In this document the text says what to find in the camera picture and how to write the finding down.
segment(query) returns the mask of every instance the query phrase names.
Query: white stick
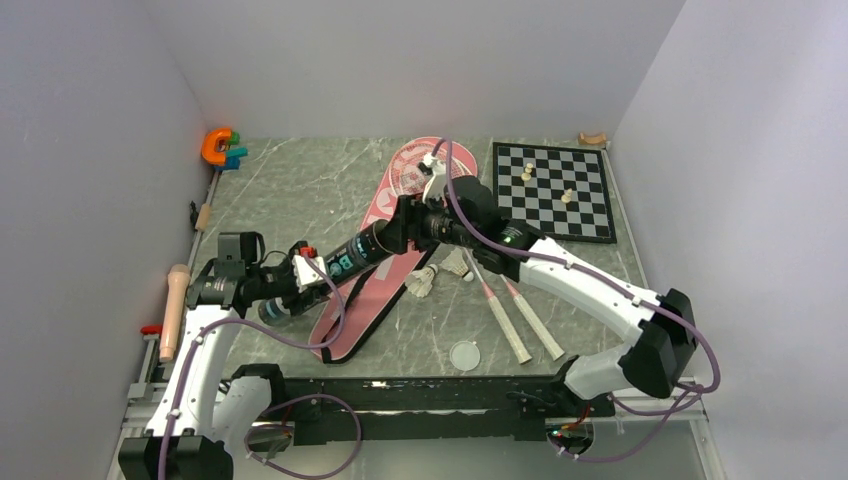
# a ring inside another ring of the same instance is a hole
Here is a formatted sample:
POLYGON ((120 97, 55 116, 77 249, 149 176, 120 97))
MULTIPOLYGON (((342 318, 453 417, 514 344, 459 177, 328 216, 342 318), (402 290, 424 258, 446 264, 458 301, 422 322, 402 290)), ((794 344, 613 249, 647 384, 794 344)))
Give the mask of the white stick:
POLYGON ((533 357, 530 355, 530 352, 527 351, 527 347, 524 346, 524 342, 521 341, 521 337, 518 336, 515 326, 509 320, 509 315, 506 314, 506 310, 504 310, 500 300, 498 300, 498 297, 495 296, 495 292, 493 292, 486 281, 483 280, 483 276, 480 275, 480 270, 477 269, 477 264, 474 263, 474 258, 468 250, 463 249, 463 251, 465 252, 466 257, 468 257, 468 262, 470 263, 471 268, 474 269, 474 273, 477 275, 477 278, 480 279, 480 283, 483 284, 483 293, 486 295, 486 299, 489 302, 489 308, 491 308, 492 313, 495 314, 495 319, 501 326, 501 330, 504 332, 504 336, 506 336, 506 341, 509 342, 509 346, 512 347, 512 351, 515 353, 518 363, 525 364, 529 362, 533 357))
POLYGON ((559 346, 557 341, 554 340, 553 335, 551 335, 551 332, 545 327, 545 324, 542 323, 542 320, 539 319, 539 316, 536 315, 533 307, 527 303, 527 299, 524 298, 524 295, 513 287, 512 284, 509 283, 509 280, 507 280, 507 278, 503 275, 501 275, 501 280, 504 281, 506 288, 509 289, 509 294, 512 295, 512 300, 515 302, 515 306, 518 307, 518 310, 520 310, 521 314, 524 315, 524 318, 527 319, 527 323, 530 324, 530 328, 536 332, 536 335, 539 337, 539 340, 542 341, 542 345, 545 346, 548 353, 551 354, 551 357, 556 360, 565 355, 565 351, 559 346))

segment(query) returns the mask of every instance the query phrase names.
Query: racket handle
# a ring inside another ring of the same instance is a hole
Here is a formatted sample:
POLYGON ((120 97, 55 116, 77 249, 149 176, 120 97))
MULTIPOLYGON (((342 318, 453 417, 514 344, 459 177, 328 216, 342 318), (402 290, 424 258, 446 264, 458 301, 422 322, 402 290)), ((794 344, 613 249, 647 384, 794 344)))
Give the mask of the racket handle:
POLYGON ((530 328, 536 332, 536 336, 539 337, 539 340, 542 341, 542 345, 545 346, 545 350, 551 354, 554 360, 559 357, 565 355, 565 351, 559 344, 554 340, 554 337, 551 335, 551 332, 545 327, 545 324, 542 323, 542 320, 539 319, 539 316, 536 315, 536 312, 533 311, 533 307, 527 303, 527 300, 524 298, 524 295, 520 293, 512 299, 515 301, 515 306, 518 307, 518 310, 521 311, 521 314, 524 315, 524 318, 527 319, 527 323, 530 324, 530 328))
POLYGON ((185 292, 191 281, 191 270, 187 265, 174 265, 168 273, 168 301, 165 304, 165 321, 159 342, 159 361, 170 362, 177 355, 180 341, 180 326, 183 323, 185 292))
POLYGON ((529 362, 533 357, 530 356, 530 352, 527 351, 524 342, 521 341, 521 337, 518 336, 518 332, 515 331, 512 322, 509 321, 509 316, 506 314, 506 310, 503 309, 503 305, 501 305, 498 297, 489 297, 489 308, 495 314, 495 318, 498 324, 500 324, 501 330, 503 330, 506 340, 509 342, 509 346, 515 352, 515 358, 518 359, 518 363, 523 365, 529 362))

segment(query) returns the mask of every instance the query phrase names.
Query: wooden block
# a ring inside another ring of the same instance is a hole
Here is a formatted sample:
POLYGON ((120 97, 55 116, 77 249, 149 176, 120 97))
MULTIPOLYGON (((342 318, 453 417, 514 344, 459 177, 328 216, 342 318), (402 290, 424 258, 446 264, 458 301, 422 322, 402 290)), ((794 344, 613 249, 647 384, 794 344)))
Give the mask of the wooden block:
POLYGON ((209 207, 208 203, 204 203, 203 206, 200 207, 200 213, 197 215, 197 221, 194 223, 194 229, 197 231, 206 230, 206 224, 209 223, 209 214, 212 212, 212 209, 209 207))
POLYGON ((596 147, 604 146, 607 143, 607 134, 599 133, 597 135, 590 136, 580 132, 580 135, 577 135, 577 143, 580 145, 594 145, 596 147))

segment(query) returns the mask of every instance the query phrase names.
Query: colorful toy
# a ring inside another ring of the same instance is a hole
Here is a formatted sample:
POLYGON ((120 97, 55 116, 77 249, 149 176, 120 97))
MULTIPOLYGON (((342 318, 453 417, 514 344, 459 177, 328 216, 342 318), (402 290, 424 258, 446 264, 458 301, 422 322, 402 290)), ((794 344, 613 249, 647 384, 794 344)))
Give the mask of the colorful toy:
POLYGON ((203 140, 200 152, 203 159, 212 167, 221 172, 224 170, 238 170, 241 165, 241 157, 247 155, 247 148, 230 148, 238 145, 241 136, 230 127, 221 127, 212 130, 203 140))

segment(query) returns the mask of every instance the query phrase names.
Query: white wall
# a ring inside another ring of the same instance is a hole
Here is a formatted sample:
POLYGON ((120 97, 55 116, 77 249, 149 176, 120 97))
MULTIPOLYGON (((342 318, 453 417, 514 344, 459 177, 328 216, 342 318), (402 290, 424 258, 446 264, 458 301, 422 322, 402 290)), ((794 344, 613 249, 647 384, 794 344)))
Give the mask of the white wall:
POLYGON ((146 3, 249 136, 573 137, 618 125, 684 0, 146 3))
POLYGON ((135 0, 0 8, 0 478, 99 479, 208 182, 135 0))
POLYGON ((846 151, 841 0, 689 0, 615 134, 649 280, 722 362, 730 478, 845 476, 846 151))

